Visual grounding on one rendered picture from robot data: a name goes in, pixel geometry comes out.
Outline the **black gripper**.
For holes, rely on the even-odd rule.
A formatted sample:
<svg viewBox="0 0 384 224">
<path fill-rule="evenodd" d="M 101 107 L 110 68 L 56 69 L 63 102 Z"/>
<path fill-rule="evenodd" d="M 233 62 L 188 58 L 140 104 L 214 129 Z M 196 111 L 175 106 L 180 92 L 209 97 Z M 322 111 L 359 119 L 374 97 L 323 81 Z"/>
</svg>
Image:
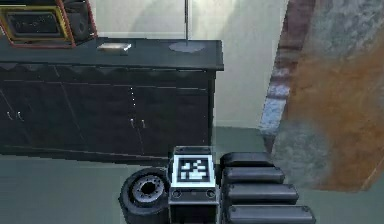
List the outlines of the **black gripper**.
<svg viewBox="0 0 384 224">
<path fill-rule="evenodd" d="M 170 224 L 169 187 L 164 169 L 145 168 L 129 176 L 118 198 L 126 224 Z"/>
</svg>

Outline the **black sideboard cabinet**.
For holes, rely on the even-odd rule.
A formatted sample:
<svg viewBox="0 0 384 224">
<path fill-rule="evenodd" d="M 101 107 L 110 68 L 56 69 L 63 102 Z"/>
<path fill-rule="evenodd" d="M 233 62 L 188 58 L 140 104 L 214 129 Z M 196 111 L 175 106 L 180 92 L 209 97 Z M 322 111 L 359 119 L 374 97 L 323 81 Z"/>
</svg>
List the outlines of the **black sideboard cabinet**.
<svg viewBox="0 0 384 224">
<path fill-rule="evenodd" d="M 125 51 L 104 42 L 33 49 L 0 39 L 0 155 L 155 166 L 177 146 L 211 145 L 221 41 L 193 53 L 168 39 L 131 39 Z"/>
</svg>

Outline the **small silver flat box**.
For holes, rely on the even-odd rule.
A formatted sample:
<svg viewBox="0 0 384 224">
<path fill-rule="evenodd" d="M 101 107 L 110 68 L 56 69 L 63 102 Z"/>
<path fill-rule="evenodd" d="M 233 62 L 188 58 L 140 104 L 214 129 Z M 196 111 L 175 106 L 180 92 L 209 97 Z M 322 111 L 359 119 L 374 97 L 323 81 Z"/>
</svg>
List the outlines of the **small silver flat box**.
<svg viewBox="0 0 384 224">
<path fill-rule="evenodd" d="M 132 45 L 130 43 L 103 43 L 97 47 L 99 51 L 104 51 L 104 52 L 127 52 Z"/>
</svg>

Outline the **grey floor lamp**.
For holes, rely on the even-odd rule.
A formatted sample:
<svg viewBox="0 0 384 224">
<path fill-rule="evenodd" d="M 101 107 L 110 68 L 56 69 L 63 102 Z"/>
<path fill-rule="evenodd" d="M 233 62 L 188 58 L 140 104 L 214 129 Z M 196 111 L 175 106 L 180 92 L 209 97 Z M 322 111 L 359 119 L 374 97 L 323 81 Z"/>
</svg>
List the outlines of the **grey floor lamp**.
<svg viewBox="0 0 384 224">
<path fill-rule="evenodd" d="M 205 45 L 198 41 L 189 39 L 189 0 L 184 0 L 184 23 L 185 23 L 185 39 L 175 42 L 169 46 L 169 49 L 175 52 L 195 53 L 205 48 Z"/>
</svg>

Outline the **rusty orange grey panel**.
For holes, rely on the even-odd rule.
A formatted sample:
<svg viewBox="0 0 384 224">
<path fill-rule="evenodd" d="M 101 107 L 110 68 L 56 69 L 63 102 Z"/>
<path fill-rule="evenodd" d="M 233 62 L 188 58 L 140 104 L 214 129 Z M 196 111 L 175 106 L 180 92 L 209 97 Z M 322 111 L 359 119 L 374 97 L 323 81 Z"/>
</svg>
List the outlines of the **rusty orange grey panel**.
<svg viewBox="0 0 384 224">
<path fill-rule="evenodd" d="M 384 173 L 384 0 L 288 0 L 260 131 L 299 187 L 358 192 Z"/>
</svg>

